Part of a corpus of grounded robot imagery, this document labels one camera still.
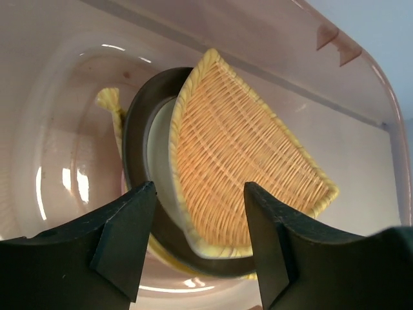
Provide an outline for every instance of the ceramic dish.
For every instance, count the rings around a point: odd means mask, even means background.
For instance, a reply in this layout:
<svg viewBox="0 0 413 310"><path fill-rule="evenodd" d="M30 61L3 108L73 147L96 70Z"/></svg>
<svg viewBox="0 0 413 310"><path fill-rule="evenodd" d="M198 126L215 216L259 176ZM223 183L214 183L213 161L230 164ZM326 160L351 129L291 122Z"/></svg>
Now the ceramic dish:
<svg viewBox="0 0 413 310"><path fill-rule="evenodd" d="M151 126L158 112L166 104L169 105L164 111L170 109L172 100L179 94L191 70L192 68L173 68L157 74L142 86L132 101L123 131L123 166L128 187L152 180L149 150L155 150L158 154L166 152L167 158L167 143L162 145L161 141L156 141L156 149L152 141L148 140ZM170 118L167 113L161 113L161 116ZM189 246L178 221L177 223L169 217L158 200L149 247L163 261L175 266L184 264L198 273L222 278L242 277L254 273L252 257L227 260L199 257Z"/></svg>
<svg viewBox="0 0 413 310"><path fill-rule="evenodd" d="M156 184L157 197L163 209L170 219L183 230L183 223L178 213L174 190L170 180L172 176L168 166L168 152L161 150L163 145L168 143L169 128L165 124L170 123L172 111L176 99L167 101L154 117L148 134L148 144L146 146L148 172L152 181ZM126 191L125 173L122 173L121 190Z"/></svg>

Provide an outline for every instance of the white wall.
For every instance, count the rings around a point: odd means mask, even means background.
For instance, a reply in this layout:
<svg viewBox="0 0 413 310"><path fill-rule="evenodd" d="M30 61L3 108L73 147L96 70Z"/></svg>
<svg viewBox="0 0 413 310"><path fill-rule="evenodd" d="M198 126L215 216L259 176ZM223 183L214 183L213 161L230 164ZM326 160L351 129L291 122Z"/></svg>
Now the white wall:
<svg viewBox="0 0 413 310"><path fill-rule="evenodd" d="M307 2L374 57L396 92L404 118L413 118L413 1Z"/></svg>

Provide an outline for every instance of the plastic bin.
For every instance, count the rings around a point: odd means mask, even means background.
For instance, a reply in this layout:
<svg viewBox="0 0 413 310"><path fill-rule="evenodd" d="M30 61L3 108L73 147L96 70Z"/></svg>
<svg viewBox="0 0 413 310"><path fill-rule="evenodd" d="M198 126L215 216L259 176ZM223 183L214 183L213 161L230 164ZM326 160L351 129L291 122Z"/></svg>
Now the plastic bin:
<svg viewBox="0 0 413 310"><path fill-rule="evenodd" d="M0 238L34 236L120 195L106 86L127 108L155 73L217 48L340 188L318 218L368 235L410 225L408 145L379 65L302 0L0 3ZM255 281L149 258L131 309L250 309Z"/></svg>

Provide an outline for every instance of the woven rattan basket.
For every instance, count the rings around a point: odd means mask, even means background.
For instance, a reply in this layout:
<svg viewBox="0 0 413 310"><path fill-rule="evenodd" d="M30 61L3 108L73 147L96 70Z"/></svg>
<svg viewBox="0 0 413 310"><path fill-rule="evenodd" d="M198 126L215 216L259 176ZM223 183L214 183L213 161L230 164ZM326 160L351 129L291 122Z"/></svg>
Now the woven rattan basket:
<svg viewBox="0 0 413 310"><path fill-rule="evenodd" d="M311 217L339 192L214 49L179 93L169 155L186 237L201 256L252 255L243 201L246 181Z"/></svg>

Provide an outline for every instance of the wicker basket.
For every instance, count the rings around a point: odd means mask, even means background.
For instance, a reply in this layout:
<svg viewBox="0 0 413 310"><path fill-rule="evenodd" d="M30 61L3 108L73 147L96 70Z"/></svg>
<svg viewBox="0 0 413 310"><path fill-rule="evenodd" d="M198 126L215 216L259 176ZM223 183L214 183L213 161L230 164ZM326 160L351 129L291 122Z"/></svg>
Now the wicker basket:
<svg viewBox="0 0 413 310"><path fill-rule="evenodd" d="M169 153L186 237L200 256L252 255L243 201L246 181L311 217L339 192L214 49L179 93Z"/></svg>

